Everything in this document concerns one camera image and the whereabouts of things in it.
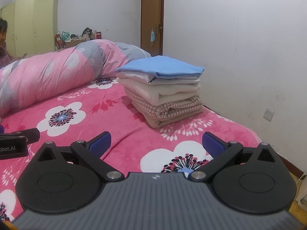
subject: beige folded cloth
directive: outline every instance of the beige folded cloth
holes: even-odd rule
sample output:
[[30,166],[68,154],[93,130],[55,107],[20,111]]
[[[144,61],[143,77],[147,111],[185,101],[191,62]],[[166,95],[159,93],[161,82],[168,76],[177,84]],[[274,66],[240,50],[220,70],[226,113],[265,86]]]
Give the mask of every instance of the beige folded cloth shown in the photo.
[[152,105],[145,98],[138,95],[135,91],[126,88],[127,96],[134,101],[144,112],[159,121],[166,121],[169,118],[179,116],[188,112],[193,112],[204,106],[199,95],[185,100],[168,102],[159,106]]
[[183,120],[183,119],[188,118],[188,117],[192,117],[192,116],[199,114],[199,113],[202,113],[204,111],[204,107],[202,107],[202,108],[195,110],[193,112],[181,114],[180,116],[170,117],[166,121],[159,121],[159,120],[156,120],[153,117],[151,117],[145,111],[143,111],[134,101],[132,101],[132,104],[140,113],[142,113],[144,115],[147,123],[154,129],[159,129],[159,128],[166,126],[170,123],[178,122],[180,120]]
[[148,85],[195,84],[201,81],[196,76],[183,77],[181,79],[160,79],[148,73],[130,71],[118,72],[116,76],[118,78],[130,78]]
[[199,83],[175,85],[148,85],[130,78],[117,78],[122,86],[137,92],[152,105],[161,105],[198,95]]

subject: white folded cloth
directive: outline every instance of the white folded cloth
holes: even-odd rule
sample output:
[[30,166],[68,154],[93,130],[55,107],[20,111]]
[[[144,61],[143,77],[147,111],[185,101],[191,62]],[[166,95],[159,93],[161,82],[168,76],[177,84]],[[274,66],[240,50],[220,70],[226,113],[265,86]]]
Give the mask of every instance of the white folded cloth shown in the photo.
[[198,95],[200,84],[148,85],[130,78],[117,78],[122,86],[134,90],[152,105],[188,99]]
[[141,83],[150,85],[195,84],[201,81],[196,76],[183,77],[180,79],[160,79],[148,73],[131,71],[122,71],[117,73],[116,76],[118,78],[130,78]]

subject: rolled comforter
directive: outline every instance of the rolled comforter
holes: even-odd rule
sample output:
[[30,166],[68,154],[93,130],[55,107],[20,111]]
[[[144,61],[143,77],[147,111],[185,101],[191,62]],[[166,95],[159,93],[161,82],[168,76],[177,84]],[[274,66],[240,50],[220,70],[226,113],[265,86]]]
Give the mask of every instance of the rolled comforter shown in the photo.
[[93,40],[13,62],[0,69],[0,117],[98,78],[115,78],[114,69],[147,57],[133,45]]

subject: cardboard box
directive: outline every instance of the cardboard box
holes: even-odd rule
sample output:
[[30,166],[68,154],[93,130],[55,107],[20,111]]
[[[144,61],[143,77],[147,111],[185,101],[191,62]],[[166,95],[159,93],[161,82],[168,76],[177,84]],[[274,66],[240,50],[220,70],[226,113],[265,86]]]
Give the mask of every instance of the cardboard box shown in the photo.
[[73,40],[70,42],[65,42],[65,45],[66,45],[66,48],[70,48],[70,47],[75,47],[82,42],[86,42],[86,39],[79,39],[79,40]]

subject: plastic bag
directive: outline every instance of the plastic bag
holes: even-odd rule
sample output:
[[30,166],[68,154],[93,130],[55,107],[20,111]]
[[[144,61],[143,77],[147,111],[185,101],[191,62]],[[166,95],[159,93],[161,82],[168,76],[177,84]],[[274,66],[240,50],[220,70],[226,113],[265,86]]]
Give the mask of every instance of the plastic bag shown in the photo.
[[70,34],[68,32],[62,32],[62,40],[66,41],[70,37]]

